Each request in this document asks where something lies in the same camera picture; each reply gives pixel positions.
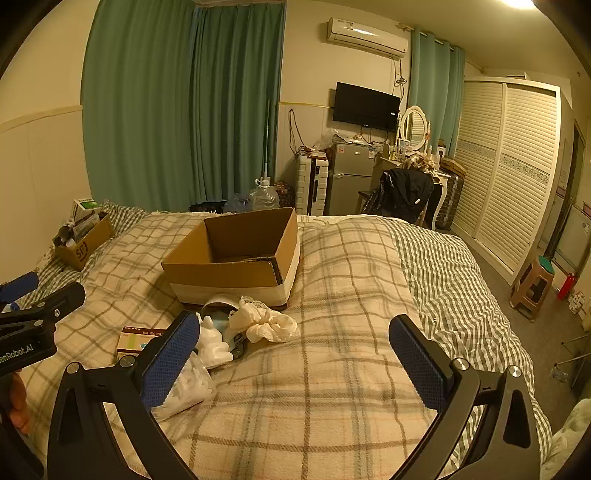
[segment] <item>sliding wardrobe door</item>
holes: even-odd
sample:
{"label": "sliding wardrobe door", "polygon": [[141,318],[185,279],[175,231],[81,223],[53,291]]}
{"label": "sliding wardrobe door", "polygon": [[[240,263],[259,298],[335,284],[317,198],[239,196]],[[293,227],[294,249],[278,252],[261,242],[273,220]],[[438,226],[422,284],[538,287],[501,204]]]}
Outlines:
{"label": "sliding wardrobe door", "polygon": [[476,239],[519,270],[544,214],[557,157],[556,93],[504,85],[501,151]]}
{"label": "sliding wardrobe door", "polygon": [[467,169],[454,223],[474,235],[501,132],[502,84],[466,82],[455,159]]}
{"label": "sliding wardrobe door", "polygon": [[467,173],[452,228],[509,283],[540,236],[556,191],[560,128],[558,87],[465,81],[455,158]]}

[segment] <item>human hand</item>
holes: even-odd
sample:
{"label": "human hand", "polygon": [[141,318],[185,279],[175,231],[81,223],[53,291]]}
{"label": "human hand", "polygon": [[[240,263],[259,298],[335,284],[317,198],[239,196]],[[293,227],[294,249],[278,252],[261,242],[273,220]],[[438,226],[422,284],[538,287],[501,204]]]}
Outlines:
{"label": "human hand", "polygon": [[22,382],[21,376],[14,372],[12,374],[12,384],[10,386],[10,402],[12,410],[10,411],[10,420],[12,424],[23,435],[27,435],[31,430],[29,408],[27,406],[27,390]]}

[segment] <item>checkered bedsheet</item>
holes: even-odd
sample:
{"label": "checkered bedsheet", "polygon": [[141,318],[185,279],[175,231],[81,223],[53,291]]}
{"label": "checkered bedsheet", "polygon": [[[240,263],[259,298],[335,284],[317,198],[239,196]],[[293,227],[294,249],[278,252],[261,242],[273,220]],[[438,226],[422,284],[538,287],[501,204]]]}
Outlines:
{"label": "checkered bedsheet", "polygon": [[[87,300],[59,323],[58,353],[23,372],[42,459],[65,366],[74,360],[86,368],[111,365],[121,327],[170,323],[181,304],[160,262],[207,215],[142,214],[82,272]],[[390,348],[388,323],[400,313],[478,368],[521,365],[533,393],[531,360],[460,240],[371,217],[300,218],[300,238],[285,313],[298,321],[301,337],[219,367],[212,399],[161,423],[199,478],[389,478],[435,415]],[[58,283],[54,279],[53,290]],[[545,455],[550,428],[537,403],[534,408]],[[145,474],[113,408],[108,415],[128,463]]]}

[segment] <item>small cardboard box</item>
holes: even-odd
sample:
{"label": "small cardboard box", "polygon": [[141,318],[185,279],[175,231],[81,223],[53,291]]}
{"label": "small cardboard box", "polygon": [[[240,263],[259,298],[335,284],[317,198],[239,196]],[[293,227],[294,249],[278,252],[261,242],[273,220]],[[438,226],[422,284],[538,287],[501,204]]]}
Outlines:
{"label": "small cardboard box", "polygon": [[164,332],[165,329],[159,328],[123,327],[117,343],[117,361],[125,355],[138,356],[152,338],[162,336]]}
{"label": "small cardboard box", "polygon": [[93,199],[76,199],[72,204],[70,218],[77,222],[81,218],[90,215],[92,212],[100,212],[100,205]]}
{"label": "small cardboard box", "polygon": [[107,239],[114,236],[109,215],[101,213],[103,218],[88,232],[75,247],[56,247],[56,254],[65,263],[82,270],[86,261]]}

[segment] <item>mini fridge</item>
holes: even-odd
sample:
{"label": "mini fridge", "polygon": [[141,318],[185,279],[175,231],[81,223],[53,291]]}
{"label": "mini fridge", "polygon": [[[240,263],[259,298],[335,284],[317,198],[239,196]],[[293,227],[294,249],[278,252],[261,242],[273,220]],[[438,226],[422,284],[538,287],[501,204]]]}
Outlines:
{"label": "mini fridge", "polygon": [[333,149],[325,215],[354,215],[359,192],[370,189],[377,148],[343,141]]}

